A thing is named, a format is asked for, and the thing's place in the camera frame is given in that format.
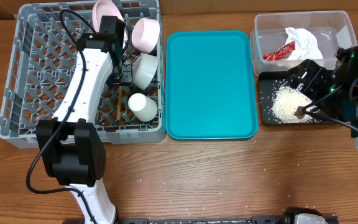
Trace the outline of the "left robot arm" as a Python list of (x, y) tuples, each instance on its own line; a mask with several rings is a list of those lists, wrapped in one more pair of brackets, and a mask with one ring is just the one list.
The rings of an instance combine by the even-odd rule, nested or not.
[[(68, 91), (50, 120), (37, 123), (40, 147), (26, 175), (27, 188), (37, 194), (70, 191), (85, 223), (115, 223), (116, 208), (103, 182), (106, 150), (95, 127), (99, 99), (105, 85), (122, 74), (122, 56), (128, 41), (124, 34), (85, 33), (76, 42), (76, 65)], [(42, 161), (59, 189), (37, 190), (30, 177)]]

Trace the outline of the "white napkin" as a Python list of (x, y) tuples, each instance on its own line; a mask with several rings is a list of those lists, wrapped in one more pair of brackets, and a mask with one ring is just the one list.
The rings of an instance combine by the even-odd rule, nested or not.
[(310, 31), (303, 28), (287, 27), (285, 32), (288, 35), (286, 44), (290, 42), (295, 44), (295, 49), (287, 60), (323, 59), (323, 55), (318, 48), (318, 41)]

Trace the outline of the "small pink bowl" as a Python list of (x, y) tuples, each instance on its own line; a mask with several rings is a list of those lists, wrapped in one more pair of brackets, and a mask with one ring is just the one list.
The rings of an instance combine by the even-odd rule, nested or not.
[(131, 41), (137, 50), (151, 54), (157, 46), (159, 36), (160, 23), (155, 19), (141, 18), (133, 28)]

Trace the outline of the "large pink plate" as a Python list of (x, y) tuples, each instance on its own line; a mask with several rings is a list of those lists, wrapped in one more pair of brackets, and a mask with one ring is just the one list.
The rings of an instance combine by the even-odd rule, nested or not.
[(96, 32), (113, 31), (118, 20), (124, 22), (119, 9), (111, 0), (98, 0), (93, 6), (92, 22)]

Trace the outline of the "red snack wrapper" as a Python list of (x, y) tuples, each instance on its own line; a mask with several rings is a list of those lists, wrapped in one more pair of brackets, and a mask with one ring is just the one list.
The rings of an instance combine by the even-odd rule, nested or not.
[(276, 61), (286, 59), (290, 56), (290, 54), (295, 50), (295, 42), (289, 42), (282, 47), (280, 47), (275, 52), (270, 52), (268, 54), (263, 54), (262, 58), (265, 61)]

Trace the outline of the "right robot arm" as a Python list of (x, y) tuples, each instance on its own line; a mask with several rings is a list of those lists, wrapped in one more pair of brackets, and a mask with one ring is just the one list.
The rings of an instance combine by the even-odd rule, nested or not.
[(289, 69), (288, 84), (311, 100), (300, 113), (349, 128), (358, 153), (358, 46), (339, 48), (336, 58), (333, 70), (304, 60)]

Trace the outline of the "white cup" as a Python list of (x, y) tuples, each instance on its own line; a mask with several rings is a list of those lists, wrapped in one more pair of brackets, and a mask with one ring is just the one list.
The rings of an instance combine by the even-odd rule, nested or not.
[(142, 93), (133, 94), (128, 100), (128, 107), (143, 122), (148, 122), (157, 114), (157, 103)]

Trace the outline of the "grey bowl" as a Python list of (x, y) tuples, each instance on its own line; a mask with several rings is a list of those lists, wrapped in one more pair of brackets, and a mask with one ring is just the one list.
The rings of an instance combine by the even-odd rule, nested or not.
[(154, 78), (157, 68), (157, 56), (140, 54), (133, 64), (133, 84), (141, 90), (146, 89)]

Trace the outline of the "brown food scrap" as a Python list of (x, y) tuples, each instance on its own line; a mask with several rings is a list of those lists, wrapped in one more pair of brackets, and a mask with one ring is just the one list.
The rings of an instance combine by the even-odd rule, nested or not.
[(302, 106), (297, 107), (293, 115), (298, 119), (303, 119), (305, 117), (305, 112), (303, 111), (303, 107)]

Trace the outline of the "wooden chopstick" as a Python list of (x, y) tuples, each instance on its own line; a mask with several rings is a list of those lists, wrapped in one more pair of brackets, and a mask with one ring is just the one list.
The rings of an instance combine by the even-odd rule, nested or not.
[(121, 118), (121, 102), (122, 102), (122, 86), (120, 85), (119, 88), (119, 94), (118, 94), (118, 100), (117, 100), (117, 112), (116, 112), (116, 119), (120, 120)]
[(121, 116), (124, 118), (124, 121), (126, 123), (129, 123), (130, 119), (129, 119), (128, 114), (127, 114), (128, 99), (127, 99), (126, 96), (122, 99), (122, 102), (124, 103), (124, 110), (121, 113)]

